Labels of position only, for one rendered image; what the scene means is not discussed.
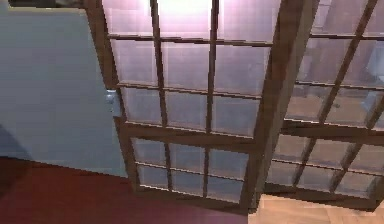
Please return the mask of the brown glass-paned door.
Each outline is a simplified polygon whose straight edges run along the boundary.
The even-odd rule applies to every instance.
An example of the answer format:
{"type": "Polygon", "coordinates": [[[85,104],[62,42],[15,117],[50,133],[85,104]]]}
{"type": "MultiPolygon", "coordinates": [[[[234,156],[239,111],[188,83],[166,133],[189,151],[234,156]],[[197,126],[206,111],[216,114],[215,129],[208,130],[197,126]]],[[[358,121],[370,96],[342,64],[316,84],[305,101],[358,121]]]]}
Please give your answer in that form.
{"type": "Polygon", "coordinates": [[[81,0],[133,191],[245,215],[281,0],[81,0]]]}
{"type": "Polygon", "coordinates": [[[275,196],[288,197],[307,202],[322,203],[344,208],[373,211],[382,201],[380,193],[373,189],[365,197],[340,194],[335,191],[336,182],[329,190],[303,188],[298,185],[301,174],[307,168],[307,161],[317,140],[336,140],[347,143],[384,145],[384,131],[375,131],[374,124],[384,111],[384,96],[367,115],[364,127],[352,127],[325,122],[330,108],[342,87],[342,81],[355,55],[359,43],[365,39],[363,33],[379,0],[367,0],[359,23],[349,41],[330,92],[320,109],[316,122],[287,120],[285,118],[305,47],[311,33],[320,0],[281,0],[273,46],[269,55],[262,98],[257,113],[253,134],[254,148],[246,170],[246,181],[241,193],[241,205],[257,209],[260,198],[267,192],[275,196]],[[275,147],[281,134],[308,137],[310,144],[304,150],[297,164],[293,181],[287,185],[266,181],[275,147]]]}

